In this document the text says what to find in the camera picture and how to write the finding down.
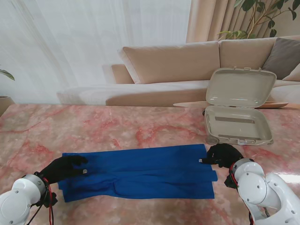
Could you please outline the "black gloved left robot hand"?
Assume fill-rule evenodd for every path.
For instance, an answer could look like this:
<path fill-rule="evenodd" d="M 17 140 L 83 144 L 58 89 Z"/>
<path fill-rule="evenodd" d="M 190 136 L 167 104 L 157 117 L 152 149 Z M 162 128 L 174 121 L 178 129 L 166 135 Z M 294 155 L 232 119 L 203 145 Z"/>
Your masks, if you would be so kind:
<path fill-rule="evenodd" d="M 81 166 L 87 163 L 87 158 L 79 155 L 62 156 L 52 161 L 40 172 L 35 172 L 34 174 L 42 180 L 47 180 L 49 184 L 53 184 L 70 177 L 86 174 L 86 169 L 78 169 L 74 168 L 74 166 Z"/>

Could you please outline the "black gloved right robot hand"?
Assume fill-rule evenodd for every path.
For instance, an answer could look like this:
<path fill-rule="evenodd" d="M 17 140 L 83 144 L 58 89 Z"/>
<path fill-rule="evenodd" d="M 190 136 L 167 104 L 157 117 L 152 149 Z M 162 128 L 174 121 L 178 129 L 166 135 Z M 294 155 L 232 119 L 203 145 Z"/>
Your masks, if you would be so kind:
<path fill-rule="evenodd" d="M 230 168 L 232 164 L 244 158 L 233 146 L 226 143 L 218 143 L 210 147 L 205 158 L 199 159 L 200 163 L 218 165 L 219 168 Z"/>

